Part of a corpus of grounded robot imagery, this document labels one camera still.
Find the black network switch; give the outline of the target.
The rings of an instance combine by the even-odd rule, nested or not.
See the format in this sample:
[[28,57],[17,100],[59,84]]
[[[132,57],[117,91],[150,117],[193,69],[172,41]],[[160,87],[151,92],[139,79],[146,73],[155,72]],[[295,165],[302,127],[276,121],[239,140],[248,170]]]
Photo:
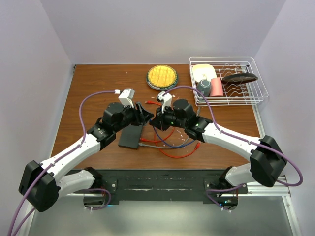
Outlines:
[[118,146],[122,148],[138,149],[143,126],[129,125],[122,130]]

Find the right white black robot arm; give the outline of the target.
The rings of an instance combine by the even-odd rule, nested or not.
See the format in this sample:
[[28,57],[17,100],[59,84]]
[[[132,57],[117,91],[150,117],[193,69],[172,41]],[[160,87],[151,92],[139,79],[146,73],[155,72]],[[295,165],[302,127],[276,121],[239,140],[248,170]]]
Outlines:
[[161,131],[171,126],[182,128],[194,140],[218,145],[248,160],[248,164],[229,167],[223,172],[217,187],[224,193],[254,181],[272,187],[287,164],[272,137],[246,136],[215,125],[213,120],[198,116],[185,99],[175,101],[172,107],[157,108],[156,116],[149,124]]

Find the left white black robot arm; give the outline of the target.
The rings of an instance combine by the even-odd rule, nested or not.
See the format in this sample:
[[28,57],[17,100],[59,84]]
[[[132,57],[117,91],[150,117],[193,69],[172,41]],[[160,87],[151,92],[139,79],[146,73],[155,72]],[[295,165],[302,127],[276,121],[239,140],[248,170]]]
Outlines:
[[82,170],[77,175],[68,175],[68,172],[111,144],[117,132],[130,125],[145,125],[153,116],[139,102],[134,107],[119,102],[109,104],[103,116],[77,142],[41,163],[29,162],[25,166],[19,192],[39,212],[48,210],[62,194],[82,189],[98,192],[102,181],[94,171]]

